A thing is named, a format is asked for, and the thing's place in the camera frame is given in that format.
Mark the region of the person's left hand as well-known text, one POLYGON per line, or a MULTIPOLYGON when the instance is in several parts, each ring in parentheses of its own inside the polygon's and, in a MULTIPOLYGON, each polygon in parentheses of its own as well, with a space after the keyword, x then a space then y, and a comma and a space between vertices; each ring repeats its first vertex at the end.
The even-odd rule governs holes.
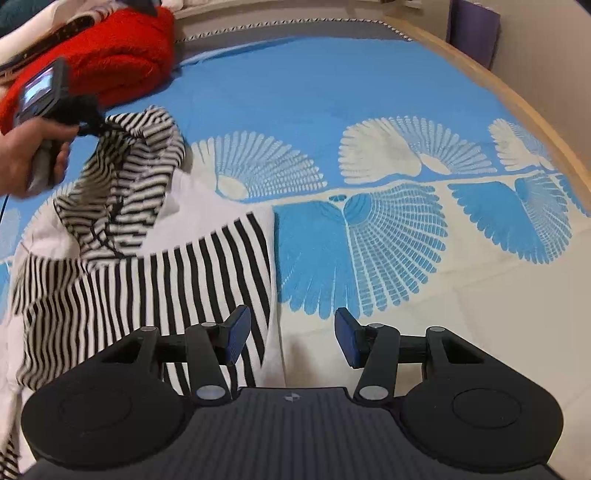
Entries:
POLYGON ((33 196, 27 185, 33 157, 44 140, 60 144, 54 167, 54 180, 60 184, 68 168, 70 144, 78 133, 77 126, 66 126, 53 120, 35 117, 16 126, 1 137, 1 195, 26 199, 33 196))

